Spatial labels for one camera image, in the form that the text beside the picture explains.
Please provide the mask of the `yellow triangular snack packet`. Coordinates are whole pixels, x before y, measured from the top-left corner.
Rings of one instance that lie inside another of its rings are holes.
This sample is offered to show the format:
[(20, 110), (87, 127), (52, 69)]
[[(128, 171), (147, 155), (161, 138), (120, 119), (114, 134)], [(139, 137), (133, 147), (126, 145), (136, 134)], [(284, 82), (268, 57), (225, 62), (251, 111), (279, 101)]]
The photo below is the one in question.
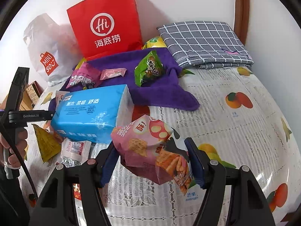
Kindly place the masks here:
[(61, 144), (53, 134), (36, 124), (32, 124), (37, 139), (38, 148), (42, 161), (45, 163), (53, 156), (61, 152)]

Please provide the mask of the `white red sachet packet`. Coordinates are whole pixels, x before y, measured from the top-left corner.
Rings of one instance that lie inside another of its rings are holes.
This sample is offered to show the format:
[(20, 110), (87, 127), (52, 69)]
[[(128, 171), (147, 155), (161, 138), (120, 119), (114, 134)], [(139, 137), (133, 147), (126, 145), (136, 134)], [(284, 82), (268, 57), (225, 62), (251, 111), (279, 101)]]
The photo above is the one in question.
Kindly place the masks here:
[(89, 157), (90, 146), (90, 141), (71, 141), (65, 138), (62, 142), (61, 157), (69, 157), (83, 164)]

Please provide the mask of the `magenta snack packet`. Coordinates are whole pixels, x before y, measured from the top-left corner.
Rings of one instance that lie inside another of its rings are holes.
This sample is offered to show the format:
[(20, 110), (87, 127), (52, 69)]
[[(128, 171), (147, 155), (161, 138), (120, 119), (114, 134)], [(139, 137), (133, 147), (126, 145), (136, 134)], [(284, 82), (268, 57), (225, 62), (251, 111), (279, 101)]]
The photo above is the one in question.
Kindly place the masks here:
[(101, 74), (101, 70), (98, 70), (87, 62), (83, 62), (82, 65), (72, 73), (66, 88), (79, 84), (87, 88), (97, 87), (101, 82)]

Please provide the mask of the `small pink candy packet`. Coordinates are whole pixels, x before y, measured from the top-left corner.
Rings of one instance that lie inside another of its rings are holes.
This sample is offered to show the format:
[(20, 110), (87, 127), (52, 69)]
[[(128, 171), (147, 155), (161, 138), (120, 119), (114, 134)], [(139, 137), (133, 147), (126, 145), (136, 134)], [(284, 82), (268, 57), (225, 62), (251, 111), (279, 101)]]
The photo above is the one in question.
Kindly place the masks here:
[(103, 81), (111, 78), (116, 78), (118, 76), (124, 76), (126, 71), (126, 68), (105, 69), (100, 75), (100, 80)]

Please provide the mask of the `pink panda chips bag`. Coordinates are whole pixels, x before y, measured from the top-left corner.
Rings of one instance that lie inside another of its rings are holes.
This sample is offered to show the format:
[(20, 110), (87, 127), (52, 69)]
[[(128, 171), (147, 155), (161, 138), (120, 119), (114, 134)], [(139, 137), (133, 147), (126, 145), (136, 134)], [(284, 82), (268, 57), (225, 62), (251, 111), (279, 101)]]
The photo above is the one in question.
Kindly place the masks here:
[(193, 181), (191, 162), (184, 139), (175, 129), (143, 115), (114, 128), (111, 138), (121, 164), (129, 171), (158, 185), (174, 180), (186, 194)]

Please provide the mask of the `green snack packet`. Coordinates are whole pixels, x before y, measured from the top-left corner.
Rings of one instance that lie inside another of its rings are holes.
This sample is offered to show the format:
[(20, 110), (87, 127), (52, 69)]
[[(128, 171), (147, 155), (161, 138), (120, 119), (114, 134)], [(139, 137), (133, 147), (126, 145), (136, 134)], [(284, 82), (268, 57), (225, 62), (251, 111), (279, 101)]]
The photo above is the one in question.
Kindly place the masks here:
[(141, 87), (144, 83), (152, 82), (162, 75), (165, 69), (155, 50), (150, 51), (134, 70), (135, 84)]

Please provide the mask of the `red snack packet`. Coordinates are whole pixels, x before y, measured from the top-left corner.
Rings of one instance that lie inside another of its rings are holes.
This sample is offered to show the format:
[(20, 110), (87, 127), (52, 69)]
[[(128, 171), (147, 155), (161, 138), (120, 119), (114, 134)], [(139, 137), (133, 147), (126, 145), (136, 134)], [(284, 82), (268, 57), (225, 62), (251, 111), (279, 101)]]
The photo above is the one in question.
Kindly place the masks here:
[(78, 199), (81, 201), (81, 191), (80, 191), (80, 185), (79, 184), (73, 184), (74, 188), (74, 198)]

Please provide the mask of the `pink wowo snack packet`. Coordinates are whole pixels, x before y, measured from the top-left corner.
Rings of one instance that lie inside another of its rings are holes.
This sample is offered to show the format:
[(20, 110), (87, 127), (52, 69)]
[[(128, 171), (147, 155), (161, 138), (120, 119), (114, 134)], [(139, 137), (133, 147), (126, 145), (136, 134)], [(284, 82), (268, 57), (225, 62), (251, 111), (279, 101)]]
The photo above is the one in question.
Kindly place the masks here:
[(56, 107), (59, 106), (59, 103), (63, 100), (64, 96), (68, 93), (68, 91), (56, 91)]

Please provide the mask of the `silver foil sachet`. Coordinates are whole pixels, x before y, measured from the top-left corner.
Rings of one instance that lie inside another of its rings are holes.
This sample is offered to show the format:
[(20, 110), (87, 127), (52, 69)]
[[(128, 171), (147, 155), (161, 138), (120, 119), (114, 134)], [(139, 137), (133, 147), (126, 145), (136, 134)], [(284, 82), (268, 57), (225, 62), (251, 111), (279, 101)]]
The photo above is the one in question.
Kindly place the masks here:
[(69, 168), (69, 167), (76, 167), (76, 166), (80, 166), (81, 165), (81, 162), (77, 161), (77, 160), (74, 160), (72, 158), (69, 158), (69, 157), (63, 157), (63, 164)]

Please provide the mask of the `blue tissue pack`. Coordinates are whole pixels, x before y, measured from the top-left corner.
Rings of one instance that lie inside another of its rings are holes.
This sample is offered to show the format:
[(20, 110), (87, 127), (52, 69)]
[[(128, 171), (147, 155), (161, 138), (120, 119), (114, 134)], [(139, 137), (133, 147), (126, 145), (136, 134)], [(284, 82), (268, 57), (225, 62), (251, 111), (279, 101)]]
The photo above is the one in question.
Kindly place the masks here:
[(133, 110), (127, 85), (75, 91), (58, 104), (50, 125), (72, 141), (109, 144), (115, 127), (132, 122)]

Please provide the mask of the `white Miniso plastic bag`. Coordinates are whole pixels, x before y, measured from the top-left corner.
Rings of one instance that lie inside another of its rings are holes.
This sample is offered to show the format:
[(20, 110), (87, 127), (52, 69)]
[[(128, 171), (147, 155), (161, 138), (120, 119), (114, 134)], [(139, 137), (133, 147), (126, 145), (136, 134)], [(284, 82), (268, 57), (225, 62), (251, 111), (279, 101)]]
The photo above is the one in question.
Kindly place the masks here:
[(49, 86), (69, 78), (83, 58), (71, 25), (58, 25), (46, 13), (28, 24), (23, 39), (33, 68)]

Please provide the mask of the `red Haidilao paper bag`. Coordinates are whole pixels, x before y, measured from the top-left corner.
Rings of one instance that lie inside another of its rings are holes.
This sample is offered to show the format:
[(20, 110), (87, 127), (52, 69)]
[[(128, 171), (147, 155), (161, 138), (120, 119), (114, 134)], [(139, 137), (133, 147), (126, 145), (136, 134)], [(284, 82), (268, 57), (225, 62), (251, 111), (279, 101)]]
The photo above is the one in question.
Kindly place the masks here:
[(142, 48), (136, 0), (83, 0), (67, 14), (87, 60)]

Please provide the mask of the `purple towel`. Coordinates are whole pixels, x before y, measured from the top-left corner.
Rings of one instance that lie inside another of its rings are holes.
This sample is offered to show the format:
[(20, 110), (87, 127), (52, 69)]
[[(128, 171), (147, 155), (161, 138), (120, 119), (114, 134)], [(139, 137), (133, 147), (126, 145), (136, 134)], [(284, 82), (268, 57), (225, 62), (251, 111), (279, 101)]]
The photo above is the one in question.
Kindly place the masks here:
[(114, 54), (87, 63), (98, 70), (111, 68), (126, 68), (124, 76), (104, 80), (99, 87), (122, 85), (128, 86), (132, 101), (139, 106), (157, 106), (195, 111), (199, 108), (198, 100), (180, 85), (178, 75), (182, 68), (178, 66), (167, 48), (154, 49), (162, 62), (165, 74), (157, 80), (148, 82), (139, 87), (134, 81), (134, 69), (151, 49), (135, 50)]

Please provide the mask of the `yellow snack bag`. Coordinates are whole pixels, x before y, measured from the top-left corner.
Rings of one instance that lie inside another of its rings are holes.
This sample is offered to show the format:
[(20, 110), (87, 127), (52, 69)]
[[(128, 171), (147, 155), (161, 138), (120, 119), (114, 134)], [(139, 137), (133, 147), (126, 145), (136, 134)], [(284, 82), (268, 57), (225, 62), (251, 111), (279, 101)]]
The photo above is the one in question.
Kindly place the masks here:
[(166, 44), (164, 43), (162, 37), (156, 36), (148, 40), (144, 46), (141, 48), (142, 50), (147, 49), (147, 48), (166, 48)]

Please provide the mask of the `brown wooden door frame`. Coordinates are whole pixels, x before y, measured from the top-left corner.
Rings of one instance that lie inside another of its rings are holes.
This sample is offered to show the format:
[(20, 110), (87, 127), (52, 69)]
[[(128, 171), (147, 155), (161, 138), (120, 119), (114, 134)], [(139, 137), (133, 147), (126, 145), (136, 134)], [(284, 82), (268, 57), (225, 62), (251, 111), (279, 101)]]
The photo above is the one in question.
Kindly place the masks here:
[(249, 4), (250, 0), (235, 0), (234, 32), (243, 44), (249, 28)]

